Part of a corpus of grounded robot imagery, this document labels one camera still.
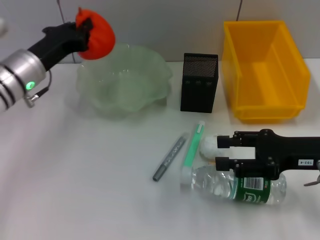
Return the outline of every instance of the black mesh pencil holder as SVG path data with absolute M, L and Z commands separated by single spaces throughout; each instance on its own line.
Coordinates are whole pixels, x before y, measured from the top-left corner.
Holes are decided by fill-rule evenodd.
M 185 53 L 180 110 L 212 113 L 218 78 L 218 55 Z

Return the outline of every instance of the barcode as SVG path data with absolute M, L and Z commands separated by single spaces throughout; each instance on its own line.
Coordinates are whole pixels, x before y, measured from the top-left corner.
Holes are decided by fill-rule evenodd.
M 245 177 L 243 187 L 246 189 L 264 189 L 264 178 L 263 177 Z

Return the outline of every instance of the white table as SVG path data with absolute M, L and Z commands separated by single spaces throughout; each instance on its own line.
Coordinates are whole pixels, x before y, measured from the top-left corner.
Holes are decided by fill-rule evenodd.
M 174 76 L 167 106 L 154 104 L 121 120 L 102 119 L 79 103 L 78 65 L 55 66 L 52 87 L 36 107 L 20 101 L 0 117 L 0 239 L 319 238 L 320 186 L 303 187 L 317 171 L 286 172 L 287 196 L 280 207 L 182 194 L 184 154 L 158 183 L 151 178 L 177 137 L 199 120 L 225 135 L 271 128 L 283 136 L 320 136 L 320 59 L 306 62 L 312 73 L 307 107 L 278 125 L 244 125 L 235 119 L 227 109 L 222 73 L 213 114 L 180 112 L 181 62 L 169 63 Z

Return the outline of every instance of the yellow storage box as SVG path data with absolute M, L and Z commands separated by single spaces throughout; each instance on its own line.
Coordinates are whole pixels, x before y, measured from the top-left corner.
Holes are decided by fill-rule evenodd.
M 284 21 L 224 23 L 222 71 L 234 115 L 250 123 L 296 117 L 310 73 Z

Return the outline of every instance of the white ball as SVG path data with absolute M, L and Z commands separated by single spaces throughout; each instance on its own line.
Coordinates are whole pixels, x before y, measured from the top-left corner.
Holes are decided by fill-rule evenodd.
M 217 136 L 206 136 L 200 143 L 200 153 L 210 160 L 221 157 L 223 152 L 218 149 Z

